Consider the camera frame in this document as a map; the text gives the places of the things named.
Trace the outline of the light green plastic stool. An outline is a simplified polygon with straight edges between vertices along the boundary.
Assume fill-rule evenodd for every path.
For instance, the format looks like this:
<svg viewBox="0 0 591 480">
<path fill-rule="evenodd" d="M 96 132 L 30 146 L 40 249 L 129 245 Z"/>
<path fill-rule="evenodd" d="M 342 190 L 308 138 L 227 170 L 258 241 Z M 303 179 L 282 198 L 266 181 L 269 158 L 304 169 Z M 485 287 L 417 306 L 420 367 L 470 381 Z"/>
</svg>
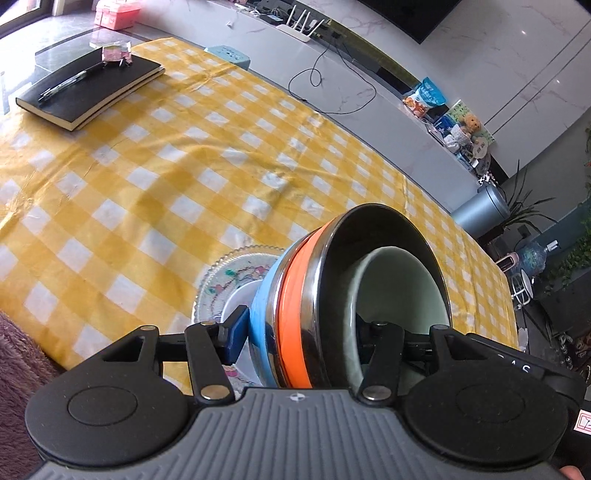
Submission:
<svg viewBox="0 0 591 480">
<path fill-rule="evenodd" d="M 216 56 L 228 63 L 238 66 L 245 71 L 249 70 L 250 58 L 238 49 L 226 45 L 209 46 L 204 49 L 205 52 Z"/>
</svg>

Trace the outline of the pink plastic box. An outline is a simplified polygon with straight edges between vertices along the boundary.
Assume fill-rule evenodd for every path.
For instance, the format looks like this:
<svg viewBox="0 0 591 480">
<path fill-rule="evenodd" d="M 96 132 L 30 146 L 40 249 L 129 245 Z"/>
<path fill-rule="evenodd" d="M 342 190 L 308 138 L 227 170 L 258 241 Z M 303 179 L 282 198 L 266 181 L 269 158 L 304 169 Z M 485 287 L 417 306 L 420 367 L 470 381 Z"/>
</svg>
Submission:
<svg viewBox="0 0 591 480">
<path fill-rule="evenodd" d="M 96 4 L 94 24 L 114 31 L 131 28 L 141 6 L 140 1 L 100 0 Z"/>
</svg>

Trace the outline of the brown teddy bear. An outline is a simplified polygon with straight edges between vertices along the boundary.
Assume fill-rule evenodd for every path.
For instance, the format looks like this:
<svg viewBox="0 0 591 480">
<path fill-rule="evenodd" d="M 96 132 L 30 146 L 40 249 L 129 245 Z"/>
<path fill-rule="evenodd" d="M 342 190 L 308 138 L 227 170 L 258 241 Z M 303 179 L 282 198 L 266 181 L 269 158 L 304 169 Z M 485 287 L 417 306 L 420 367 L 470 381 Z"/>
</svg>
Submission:
<svg viewBox="0 0 591 480">
<path fill-rule="evenodd" d="M 482 123 L 476 115 L 466 113 L 459 121 L 459 132 L 463 137 L 472 138 L 482 128 Z"/>
</svg>

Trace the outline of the blue snack bag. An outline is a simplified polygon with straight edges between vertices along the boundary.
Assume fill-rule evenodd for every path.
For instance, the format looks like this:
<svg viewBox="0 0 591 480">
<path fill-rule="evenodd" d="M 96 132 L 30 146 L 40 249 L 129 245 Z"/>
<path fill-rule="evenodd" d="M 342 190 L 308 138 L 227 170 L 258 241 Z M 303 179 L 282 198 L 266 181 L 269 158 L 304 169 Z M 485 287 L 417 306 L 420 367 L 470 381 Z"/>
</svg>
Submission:
<svg viewBox="0 0 591 480">
<path fill-rule="evenodd" d="M 447 99 L 439 87 L 429 78 L 403 98 L 404 105 L 417 117 L 423 118 L 431 109 L 445 105 Z"/>
</svg>

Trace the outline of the green potted plant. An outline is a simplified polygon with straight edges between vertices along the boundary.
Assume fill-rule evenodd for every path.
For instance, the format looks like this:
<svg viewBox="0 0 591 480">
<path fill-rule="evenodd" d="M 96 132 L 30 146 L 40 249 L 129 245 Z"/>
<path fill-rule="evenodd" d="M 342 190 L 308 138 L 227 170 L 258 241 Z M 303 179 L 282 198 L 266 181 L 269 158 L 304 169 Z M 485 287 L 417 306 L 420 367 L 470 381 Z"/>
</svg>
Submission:
<svg viewBox="0 0 591 480">
<path fill-rule="evenodd" d="M 533 229 L 535 232 L 541 234 L 542 231 L 538 226 L 535 225 L 534 219 L 542 218 L 550 221 L 553 224 L 557 223 L 556 219 L 540 210 L 543 204 L 553 201 L 554 197 L 541 198 L 530 202 L 530 197 L 533 193 L 533 190 L 525 190 L 527 173 L 527 168 L 521 168 L 521 162 L 518 161 L 515 175 L 508 180 L 508 182 L 512 185 L 511 192 L 508 192 L 503 186 L 500 187 L 502 198 L 505 200 L 507 207 L 509 208 L 509 215 L 501 223 L 501 227 L 504 230 L 507 230 L 512 226 L 525 225 Z"/>
</svg>

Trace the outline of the blue steel bowl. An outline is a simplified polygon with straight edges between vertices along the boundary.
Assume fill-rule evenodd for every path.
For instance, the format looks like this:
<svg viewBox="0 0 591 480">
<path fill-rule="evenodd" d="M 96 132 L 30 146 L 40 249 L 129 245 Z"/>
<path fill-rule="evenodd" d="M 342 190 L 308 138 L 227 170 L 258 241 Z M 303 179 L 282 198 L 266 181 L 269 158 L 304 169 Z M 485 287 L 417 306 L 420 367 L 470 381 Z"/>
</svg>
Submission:
<svg viewBox="0 0 591 480">
<path fill-rule="evenodd" d="M 277 315 L 287 268 L 305 240 L 307 237 L 295 241 L 274 261 L 249 308 L 249 352 L 263 387 L 284 388 L 290 384 L 280 360 Z"/>
</svg>

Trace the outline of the pale green ceramic bowl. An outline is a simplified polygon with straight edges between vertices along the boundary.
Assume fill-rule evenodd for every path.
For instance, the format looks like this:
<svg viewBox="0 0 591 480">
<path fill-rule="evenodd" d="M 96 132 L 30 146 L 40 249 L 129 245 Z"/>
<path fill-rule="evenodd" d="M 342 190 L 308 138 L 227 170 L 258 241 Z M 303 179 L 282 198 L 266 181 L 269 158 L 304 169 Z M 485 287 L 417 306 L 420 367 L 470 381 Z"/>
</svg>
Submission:
<svg viewBox="0 0 591 480">
<path fill-rule="evenodd" d="M 394 246 L 373 250 L 345 271 L 339 306 L 342 357 L 349 387 L 358 390 L 363 369 L 356 321 L 393 323 L 413 334 L 427 334 L 433 325 L 450 326 L 445 291 L 410 252 Z"/>
</svg>

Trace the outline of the white round rolling stool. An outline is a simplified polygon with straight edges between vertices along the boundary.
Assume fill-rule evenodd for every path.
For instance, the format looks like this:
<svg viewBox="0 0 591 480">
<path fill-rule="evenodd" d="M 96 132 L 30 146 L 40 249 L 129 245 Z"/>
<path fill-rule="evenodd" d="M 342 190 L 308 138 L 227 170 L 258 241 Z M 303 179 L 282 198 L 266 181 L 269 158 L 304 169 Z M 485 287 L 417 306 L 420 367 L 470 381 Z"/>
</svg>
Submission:
<svg viewBox="0 0 591 480">
<path fill-rule="evenodd" d="M 513 307 L 515 310 L 521 310 L 534 297 L 532 281 L 523 269 L 511 274 L 508 280 Z"/>
</svg>

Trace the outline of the black television screen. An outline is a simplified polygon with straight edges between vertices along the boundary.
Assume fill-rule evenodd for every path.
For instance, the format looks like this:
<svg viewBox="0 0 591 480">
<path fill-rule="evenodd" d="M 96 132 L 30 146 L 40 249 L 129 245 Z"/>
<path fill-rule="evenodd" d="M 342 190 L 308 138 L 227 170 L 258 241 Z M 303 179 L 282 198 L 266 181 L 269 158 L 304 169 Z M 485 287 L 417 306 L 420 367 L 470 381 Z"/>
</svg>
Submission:
<svg viewBox="0 0 591 480">
<path fill-rule="evenodd" d="M 361 3 L 421 44 L 460 0 L 361 0 Z"/>
</svg>

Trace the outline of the blue water jug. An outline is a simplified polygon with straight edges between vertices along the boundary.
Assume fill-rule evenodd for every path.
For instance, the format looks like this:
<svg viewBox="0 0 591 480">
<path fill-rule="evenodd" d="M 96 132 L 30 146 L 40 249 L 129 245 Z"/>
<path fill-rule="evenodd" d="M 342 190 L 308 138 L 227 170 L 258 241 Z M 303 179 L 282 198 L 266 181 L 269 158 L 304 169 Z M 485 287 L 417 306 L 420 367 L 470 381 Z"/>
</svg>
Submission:
<svg viewBox="0 0 591 480">
<path fill-rule="evenodd" d="M 552 240 L 546 245 L 541 245 L 537 241 L 532 241 L 517 251 L 520 268 L 523 269 L 530 278 L 541 274 L 545 270 L 548 255 L 556 250 L 558 246 L 559 242 L 557 240 Z"/>
</svg>

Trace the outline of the white wifi router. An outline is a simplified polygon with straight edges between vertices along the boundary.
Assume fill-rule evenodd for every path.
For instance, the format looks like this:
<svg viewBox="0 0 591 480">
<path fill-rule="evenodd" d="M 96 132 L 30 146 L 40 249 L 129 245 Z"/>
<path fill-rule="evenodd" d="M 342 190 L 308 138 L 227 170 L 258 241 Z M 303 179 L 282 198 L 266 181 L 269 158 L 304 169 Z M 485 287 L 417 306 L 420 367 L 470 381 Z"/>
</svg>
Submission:
<svg viewBox="0 0 591 480">
<path fill-rule="evenodd" d="M 327 27 L 329 20 L 310 6 L 294 3 L 287 14 L 287 20 L 276 25 L 276 30 L 286 33 L 291 38 L 308 43 Z"/>
</svg>

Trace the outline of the white small bowl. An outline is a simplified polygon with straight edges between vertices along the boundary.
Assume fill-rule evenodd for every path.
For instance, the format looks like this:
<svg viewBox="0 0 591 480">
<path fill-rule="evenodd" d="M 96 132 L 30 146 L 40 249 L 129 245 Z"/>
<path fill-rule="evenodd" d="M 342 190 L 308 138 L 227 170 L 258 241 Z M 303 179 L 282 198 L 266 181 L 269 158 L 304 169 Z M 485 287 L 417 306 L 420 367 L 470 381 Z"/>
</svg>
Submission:
<svg viewBox="0 0 591 480">
<path fill-rule="evenodd" d="M 221 313 L 221 321 L 225 322 L 228 320 L 230 315 L 239 306 L 252 306 L 253 298 L 256 296 L 256 292 L 262 283 L 262 280 L 254 280 L 238 287 L 225 302 Z M 238 360 L 235 362 L 235 369 L 241 371 L 245 376 L 252 376 L 253 364 L 249 352 L 249 336 L 245 336 L 245 344 L 243 344 L 242 351 L 238 356 Z"/>
</svg>

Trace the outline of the pink binder clip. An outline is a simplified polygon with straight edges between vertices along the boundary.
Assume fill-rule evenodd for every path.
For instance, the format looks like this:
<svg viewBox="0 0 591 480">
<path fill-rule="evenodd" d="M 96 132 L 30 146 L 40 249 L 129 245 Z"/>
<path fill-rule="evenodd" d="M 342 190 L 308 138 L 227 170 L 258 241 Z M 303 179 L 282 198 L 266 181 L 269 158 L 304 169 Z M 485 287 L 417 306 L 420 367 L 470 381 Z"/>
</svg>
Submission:
<svg viewBox="0 0 591 480">
<path fill-rule="evenodd" d="M 101 47 L 102 61 L 107 64 L 127 66 L 132 63 L 131 43 L 114 42 Z"/>
</svg>

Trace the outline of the orange steel bowl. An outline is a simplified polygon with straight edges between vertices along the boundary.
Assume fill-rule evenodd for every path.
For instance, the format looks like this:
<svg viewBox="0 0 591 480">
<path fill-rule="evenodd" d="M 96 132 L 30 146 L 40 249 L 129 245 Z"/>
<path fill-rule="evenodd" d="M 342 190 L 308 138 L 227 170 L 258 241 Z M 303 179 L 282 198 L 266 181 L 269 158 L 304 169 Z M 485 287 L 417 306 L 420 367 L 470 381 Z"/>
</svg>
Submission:
<svg viewBox="0 0 591 480">
<path fill-rule="evenodd" d="M 346 269 L 378 247 L 394 246 L 414 255 L 437 285 L 445 318 L 451 318 L 446 283 L 427 239 L 403 213 L 366 203 L 335 217 L 304 240 L 287 269 L 281 296 L 287 301 L 279 317 L 277 347 L 287 385 L 325 388 L 345 379 L 345 361 L 335 347 L 339 280 Z"/>
</svg>

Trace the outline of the patterned glass plate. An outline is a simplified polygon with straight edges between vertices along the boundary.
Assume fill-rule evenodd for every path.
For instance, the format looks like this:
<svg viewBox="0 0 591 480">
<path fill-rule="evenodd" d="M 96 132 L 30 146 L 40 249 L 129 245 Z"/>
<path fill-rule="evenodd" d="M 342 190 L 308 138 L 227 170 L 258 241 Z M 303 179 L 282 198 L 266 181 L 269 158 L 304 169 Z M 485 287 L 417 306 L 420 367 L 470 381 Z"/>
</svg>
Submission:
<svg viewBox="0 0 591 480">
<path fill-rule="evenodd" d="M 266 245 L 250 245 L 230 251 L 218 259 L 202 277 L 193 303 L 191 319 L 194 323 L 221 323 L 225 302 L 238 287 L 254 280 L 262 280 L 283 249 Z M 263 386 L 256 369 L 252 376 L 238 370 L 238 377 L 249 386 Z"/>
</svg>

